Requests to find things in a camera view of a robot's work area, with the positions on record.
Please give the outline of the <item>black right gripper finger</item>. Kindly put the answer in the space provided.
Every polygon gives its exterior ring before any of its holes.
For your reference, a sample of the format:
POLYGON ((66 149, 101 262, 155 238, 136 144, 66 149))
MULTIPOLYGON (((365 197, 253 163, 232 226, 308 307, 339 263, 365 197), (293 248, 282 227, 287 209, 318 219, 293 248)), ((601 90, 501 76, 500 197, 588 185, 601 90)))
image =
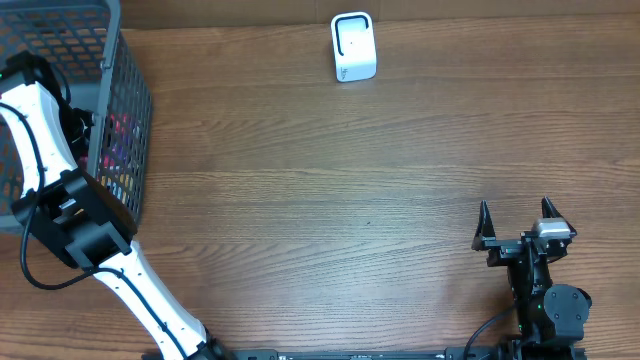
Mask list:
POLYGON ((542 210, 542 217, 543 218, 562 218, 564 220, 564 222, 566 223, 569 231, 570 231, 570 235, 571 236, 576 236, 577 235, 577 231, 576 229, 571 225, 571 223, 566 220, 564 218, 564 216, 556 209, 556 207, 553 205, 551 199, 548 196, 544 196, 541 199, 541 210, 542 210))
POLYGON ((475 251, 489 251, 497 247, 497 238, 488 203, 486 200, 483 200, 480 204, 479 220, 471 249, 475 251))

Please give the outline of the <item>red purple pad package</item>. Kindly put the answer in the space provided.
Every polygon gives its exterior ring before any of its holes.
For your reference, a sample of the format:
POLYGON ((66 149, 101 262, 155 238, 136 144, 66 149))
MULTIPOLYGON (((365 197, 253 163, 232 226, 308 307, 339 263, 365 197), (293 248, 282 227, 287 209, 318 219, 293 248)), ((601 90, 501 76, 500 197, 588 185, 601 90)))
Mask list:
POLYGON ((102 164, 111 171, 126 167, 131 172, 138 168, 138 150, 135 143, 139 139, 139 126, 132 115, 112 114, 107 128, 106 149, 102 154, 102 164))

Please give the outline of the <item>gold blue wipes packet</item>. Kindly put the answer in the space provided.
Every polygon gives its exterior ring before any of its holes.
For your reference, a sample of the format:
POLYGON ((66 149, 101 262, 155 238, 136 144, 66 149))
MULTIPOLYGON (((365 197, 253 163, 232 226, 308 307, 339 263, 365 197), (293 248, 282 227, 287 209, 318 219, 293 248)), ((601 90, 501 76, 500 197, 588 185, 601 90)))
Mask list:
POLYGON ((135 182, 130 175, 120 174, 116 177, 102 175, 100 183, 130 211, 136 210, 135 182))

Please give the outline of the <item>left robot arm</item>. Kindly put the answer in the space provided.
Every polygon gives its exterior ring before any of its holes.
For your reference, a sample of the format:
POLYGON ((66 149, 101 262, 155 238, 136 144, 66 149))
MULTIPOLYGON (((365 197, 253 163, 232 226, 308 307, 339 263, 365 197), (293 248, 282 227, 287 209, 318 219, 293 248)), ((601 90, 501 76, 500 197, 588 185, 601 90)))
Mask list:
POLYGON ((160 359, 230 359, 232 353, 172 295, 135 241, 129 210, 77 163, 89 147, 89 111, 70 104, 64 75, 23 51, 1 72, 1 117, 20 158, 23 186, 11 211, 23 227, 20 254, 36 238, 80 275, 57 285, 23 275, 53 291, 93 277, 120 298, 155 341, 160 359))

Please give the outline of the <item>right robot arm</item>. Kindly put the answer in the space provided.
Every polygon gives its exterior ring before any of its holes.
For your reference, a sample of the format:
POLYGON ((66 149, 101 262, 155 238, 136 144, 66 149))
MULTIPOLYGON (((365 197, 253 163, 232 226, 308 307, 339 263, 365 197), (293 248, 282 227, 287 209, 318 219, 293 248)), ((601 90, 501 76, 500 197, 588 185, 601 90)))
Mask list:
POLYGON ((549 265, 568 253, 577 236, 575 228, 561 215, 548 197, 541 199, 542 217, 520 237, 496 237, 488 203, 482 201, 471 248, 486 251, 489 267, 505 267, 513 304, 487 320, 469 338, 461 357, 474 352, 472 345, 482 332, 505 317, 515 314, 519 333, 501 339, 489 359, 584 359, 575 344, 584 338, 592 299, 581 288, 555 284, 549 265))

